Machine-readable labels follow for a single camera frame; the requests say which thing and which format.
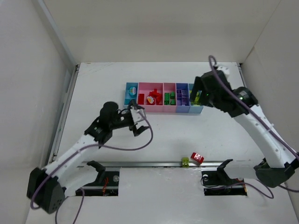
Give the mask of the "red flower printed lego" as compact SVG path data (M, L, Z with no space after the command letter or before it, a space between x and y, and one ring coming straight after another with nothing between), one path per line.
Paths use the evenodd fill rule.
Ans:
M147 96L146 101L147 101L148 105L155 105L155 103L156 103L156 99L152 96Z

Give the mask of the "green lego brick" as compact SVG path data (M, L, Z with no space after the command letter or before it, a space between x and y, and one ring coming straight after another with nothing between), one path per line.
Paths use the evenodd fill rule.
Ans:
M176 104L176 100L175 100L175 92L172 91L170 93L170 105L175 105Z

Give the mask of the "lime lego brick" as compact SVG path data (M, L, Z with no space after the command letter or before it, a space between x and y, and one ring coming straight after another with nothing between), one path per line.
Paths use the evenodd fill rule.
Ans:
M189 167L189 158L188 157L183 157L182 158L182 167L183 168Z
M200 103L199 103L200 95L201 95L201 91L198 91L196 93L196 97L195 97L194 101L191 102L192 106L200 106Z

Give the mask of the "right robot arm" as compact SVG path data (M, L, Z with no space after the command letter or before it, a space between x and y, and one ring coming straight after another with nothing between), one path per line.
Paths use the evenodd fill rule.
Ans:
M264 158L260 163L227 159L216 171L207 175L216 176L220 181L219 185L230 185L236 178L248 178L257 179L270 188L279 186L298 169L299 154L294 150L288 150L279 142L279 134L275 129L270 129L270 122L257 98L248 88L241 86L232 89L225 71L218 70L217 75L218 77L215 77L210 71L196 77L190 101L194 102L199 92L201 105L228 113L249 134Z

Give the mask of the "teal frog printed lego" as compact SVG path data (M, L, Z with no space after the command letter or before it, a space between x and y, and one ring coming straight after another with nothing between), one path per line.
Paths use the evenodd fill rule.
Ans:
M135 86L131 86L128 92L131 97L134 97L137 93L137 88Z

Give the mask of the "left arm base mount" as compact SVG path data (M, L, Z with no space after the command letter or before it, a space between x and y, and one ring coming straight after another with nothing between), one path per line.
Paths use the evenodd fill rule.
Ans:
M95 181L82 187L85 196L118 196L120 168L106 168L96 161L90 161L87 165L96 168L98 174Z

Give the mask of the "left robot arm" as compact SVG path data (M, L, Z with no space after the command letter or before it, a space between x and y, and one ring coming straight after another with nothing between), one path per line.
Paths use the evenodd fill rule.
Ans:
M75 196L78 189L101 181L105 167L96 161L83 163L100 148L109 148L106 143L112 138L114 130L128 128L135 137L152 130L150 125L137 126L143 121L147 121L145 108L135 101L122 111L116 102L106 102L100 115L70 149L47 166L31 171L27 189L31 209L43 209L52 214L66 198Z

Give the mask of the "purple lego piece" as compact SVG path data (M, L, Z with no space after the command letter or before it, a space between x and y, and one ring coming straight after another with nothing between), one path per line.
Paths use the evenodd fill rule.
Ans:
M188 92L184 89L177 90L177 105L188 106Z

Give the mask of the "red printed lego brick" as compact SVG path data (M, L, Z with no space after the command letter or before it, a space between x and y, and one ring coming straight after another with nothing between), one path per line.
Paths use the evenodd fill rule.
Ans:
M192 153L191 159L199 164L204 161L204 157L198 153Z

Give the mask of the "green lego plate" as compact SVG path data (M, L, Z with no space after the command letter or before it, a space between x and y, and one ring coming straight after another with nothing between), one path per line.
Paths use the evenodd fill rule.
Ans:
M164 105L169 105L170 104L170 93L165 93L164 94Z

